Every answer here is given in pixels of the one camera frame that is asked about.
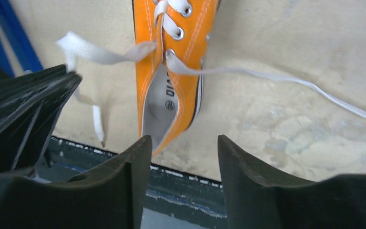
logo on insole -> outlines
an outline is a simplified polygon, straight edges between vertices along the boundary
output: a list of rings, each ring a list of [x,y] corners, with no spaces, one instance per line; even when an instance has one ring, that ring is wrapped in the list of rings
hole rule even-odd
[[[174,98],[174,89],[172,87],[172,83],[170,82],[170,79],[167,79],[167,84],[166,84],[166,95],[171,97],[171,98]],[[165,102],[165,107],[166,109],[168,110],[174,110],[174,102],[172,100],[167,100]]]

shoe insole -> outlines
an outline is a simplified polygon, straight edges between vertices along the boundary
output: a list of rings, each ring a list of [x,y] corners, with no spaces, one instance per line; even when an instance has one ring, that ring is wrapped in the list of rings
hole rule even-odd
[[[151,136],[153,150],[162,143],[176,117],[178,107],[178,97],[165,66],[161,64],[149,85],[143,111],[142,135]]]

shoe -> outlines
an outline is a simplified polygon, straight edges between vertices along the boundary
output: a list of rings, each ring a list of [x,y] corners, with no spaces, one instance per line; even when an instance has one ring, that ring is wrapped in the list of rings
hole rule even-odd
[[[135,39],[156,42],[156,51],[136,63],[140,137],[152,137],[153,155],[190,127],[201,108],[203,75],[171,72],[164,54],[173,53],[202,69],[219,0],[133,1]]]
[[[246,68],[204,70],[203,57],[219,3],[219,0],[133,0],[137,44],[124,55],[96,46],[72,32],[57,44],[65,52],[69,71],[76,70],[77,57],[105,65],[136,62],[139,135],[152,137],[153,155],[195,120],[201,107],[203,75],[206,74],[237,72],[271,81],[298,83],[366,119],[365,110],[291,75]],[[93,106],[96,135],[104,145],[103,126],[107,124],[100,119],[100,107],[86,99],[80,101]]]

white shoelace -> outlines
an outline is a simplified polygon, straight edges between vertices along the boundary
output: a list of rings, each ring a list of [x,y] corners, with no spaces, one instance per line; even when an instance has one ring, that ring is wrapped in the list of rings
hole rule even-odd
[[[185,17],[189,17],[192,11],[192,6],[187,0],[161,0],[157,3],[155,8],[154,18],[157,21],[158,17],[163,14],[163,24],[162,27],[165,32],[172,36],[174,39],[179,40],[183,37],[183,29],[180,28],[172,18],[170,18],[167,13],[167,7],[170,6],[175,11],[181,13]],[[120,55],[108,51],[102,47],[92,44],[73,32],[68,32],[65,37],[57,41],[57,44],[64,50],[66,56],[67,70],[75,71],[77,65],[77,58],[82,57],[84,59],[104,64],[113,65],[120,62],[139,62],[147,55],[152,53],[156,45],[154,42],[142,42],[135,45],[126,54]],[[209,70],[196,70],[188,68],[182,61],[179,60],[173,52],[166,52],[166,65],[167,68],[177,74],[181,75],[192,75],[198,76],[200,74],[216,74],[216,73],[228,73],[237,72],[252,75],[257,78],[268,79],[277,82],[293,82],[304,86],[307,86],[326,97],[328,100],[337,104],[338,106],[366,119],[366,111],[351,104],[348,104],[320,89],[315,84],[305,81],[294,76],[274,74],[274,73],[261,73],[251,69],[245,68],[218,68]],[[104,146],[105,134],[103,131],[103,123],[101,119],[101,109],[100,106],[95,104],[90,98],[81,98],[79,90],[75,92],[76,98],[85,104],[92,105],[93,107],[93,123],[96,135],[102,145]]]

silver grommet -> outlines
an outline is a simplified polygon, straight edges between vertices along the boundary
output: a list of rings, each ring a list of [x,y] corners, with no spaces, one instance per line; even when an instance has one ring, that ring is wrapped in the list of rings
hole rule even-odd
[[[184,13],[181,13],[181,15],[185,18],[190,17],[190,15],[193,12],[193,7],[192,5],[189,3],[189,6],[184,10]]]
[[[176,55],[176,53],[173,51],[173,49],[168,49],[165,51],[165,58],[168,59],[169,55]]]
[[[176,34],[176,36],[173,36],[172,38],[174,39],[174,40],[177,40],[177,41],[180,41],[181,39],[183,39],[183,37],[184,37],[184,31],[183,31],[183,29],[182,28],[180,28],[180,27],[177,27],[178,29],[179,29],[179,33],[178,34]]]

